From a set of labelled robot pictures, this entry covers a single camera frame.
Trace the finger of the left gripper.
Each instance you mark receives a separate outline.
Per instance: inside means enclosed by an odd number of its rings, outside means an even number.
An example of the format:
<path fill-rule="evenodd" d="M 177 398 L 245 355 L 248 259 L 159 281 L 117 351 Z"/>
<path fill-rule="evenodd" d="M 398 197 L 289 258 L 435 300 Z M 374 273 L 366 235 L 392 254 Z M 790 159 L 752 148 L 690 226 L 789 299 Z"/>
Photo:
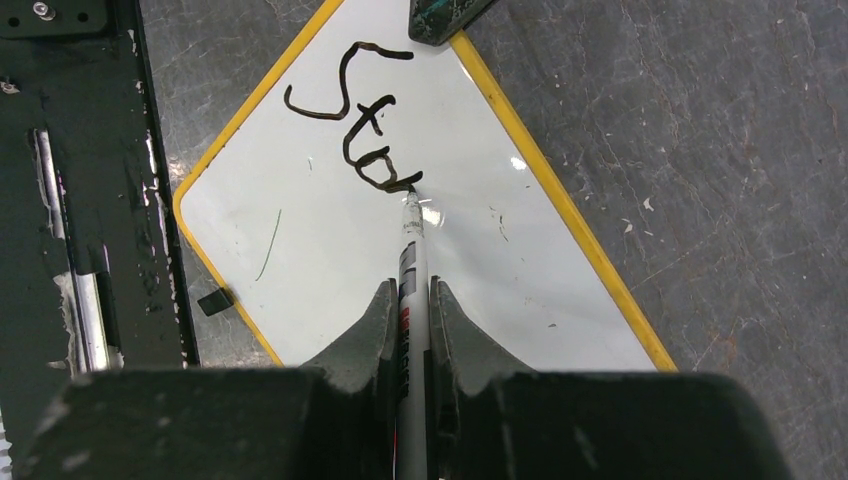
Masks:
<path fill-rule="evenodd" d="M 440 46 L 486 12 L 495 0 L 411 0 L 408 36 Z"/>

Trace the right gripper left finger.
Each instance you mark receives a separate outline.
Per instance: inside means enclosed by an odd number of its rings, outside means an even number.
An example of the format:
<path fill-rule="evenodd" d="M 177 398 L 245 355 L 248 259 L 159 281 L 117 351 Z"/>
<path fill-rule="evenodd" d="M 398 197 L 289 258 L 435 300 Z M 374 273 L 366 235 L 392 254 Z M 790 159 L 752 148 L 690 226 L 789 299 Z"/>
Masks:
<path fill-rule="evenodd" d="M 389 479 L 394 280 L 298 367 L 111 370 L 48 407 L 23 479 Z"/>

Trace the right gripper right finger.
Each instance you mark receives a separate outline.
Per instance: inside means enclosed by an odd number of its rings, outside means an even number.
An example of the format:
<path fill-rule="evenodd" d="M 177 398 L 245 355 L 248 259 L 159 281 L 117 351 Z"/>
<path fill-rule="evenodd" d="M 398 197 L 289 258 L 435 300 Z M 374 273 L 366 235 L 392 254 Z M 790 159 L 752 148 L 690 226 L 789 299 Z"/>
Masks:
<path fill-rule="evenodd" d="M 429 462 L 443 479 L 788 479 L 748 392 L 715 374 L 539 371 L 429 293 Z"/>

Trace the white black marker pen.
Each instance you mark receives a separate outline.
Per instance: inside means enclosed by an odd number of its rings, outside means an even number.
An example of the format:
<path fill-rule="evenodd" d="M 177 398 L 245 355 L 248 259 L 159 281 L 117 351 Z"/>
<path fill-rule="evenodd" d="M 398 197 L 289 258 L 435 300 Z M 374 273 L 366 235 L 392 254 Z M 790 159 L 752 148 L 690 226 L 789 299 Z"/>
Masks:
<path fill-rule="evenodd" d="M 411 189 L 402 214 L 398 278 L 398 391 L 395 477 L 428 479 L 427 355 L 430 349 L 425 222 Z"/>

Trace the yellow framed whiteboard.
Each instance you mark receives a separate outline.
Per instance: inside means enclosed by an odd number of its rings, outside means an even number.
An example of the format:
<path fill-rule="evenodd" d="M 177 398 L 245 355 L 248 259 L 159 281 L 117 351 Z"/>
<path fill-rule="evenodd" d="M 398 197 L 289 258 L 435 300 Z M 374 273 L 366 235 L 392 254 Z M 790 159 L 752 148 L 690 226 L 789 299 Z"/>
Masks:
<path fill-rule="evenodd" d="M 269 355 L 302 364 L 399 272 L 420 174 L 427 263 L 539 370 L 674 364 L 464 34 L 412 41 L 405 1 L 327 1 L 174 200 L 178 225 Z"/>

